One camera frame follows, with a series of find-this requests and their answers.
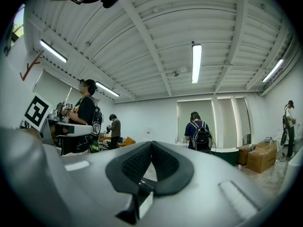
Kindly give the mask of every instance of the person in gray jacket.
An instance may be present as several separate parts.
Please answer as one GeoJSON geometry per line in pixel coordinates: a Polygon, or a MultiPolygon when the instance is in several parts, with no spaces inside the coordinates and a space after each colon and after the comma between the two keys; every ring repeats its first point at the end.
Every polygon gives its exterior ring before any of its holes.
{"type": "Polygon", "coordinates": [[[121,123],[120,120],[117,119],[117,116],[115,116],[114,114],[111,114],[109,116],[109,120],[112,121],[112,125],[107,126],[107,130],[112,131],[112,135],[111,135],[112,139],[110,142],[109,149],[116,149],[117,143],[121,136],[121,123]]]}

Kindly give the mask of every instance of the white corrugated ceiling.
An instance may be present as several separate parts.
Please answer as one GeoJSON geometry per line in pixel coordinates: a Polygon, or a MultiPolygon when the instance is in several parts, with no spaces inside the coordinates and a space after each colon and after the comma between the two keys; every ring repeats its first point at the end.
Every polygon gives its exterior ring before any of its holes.
{"type": "Polygon", "coordinates": [[[98,80],[122,102],[262,90],[293,32],[273,0],[120,0],[110,9],[29,0],[25,35],[29,51],[40,51],[44,39],[68,58],[65,64],[44,52],[62,74],[98,80]],[[192,41],[203,46],[197,84],[192,41]]]}

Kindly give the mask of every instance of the cardboard box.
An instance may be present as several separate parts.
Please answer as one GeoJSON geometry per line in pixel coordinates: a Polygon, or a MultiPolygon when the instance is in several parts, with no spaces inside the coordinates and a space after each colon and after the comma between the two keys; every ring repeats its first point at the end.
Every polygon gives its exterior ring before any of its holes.
{"type": "Polygon", "coordinates": [[[247,157],[248,153],[251,152],[251,148],[255,149],[257,145],[244,145],[237,147],[239,149],[239,158],[238,158],[238,163],[241,165],[246,165],[247,164],[247,157]]]}
{"type": "Polygon", "coordinates": [[[277,144],[275,141],[259,143],[248,153],[246,167],[255,172],[264,172],[276,162],[277,144]]]}

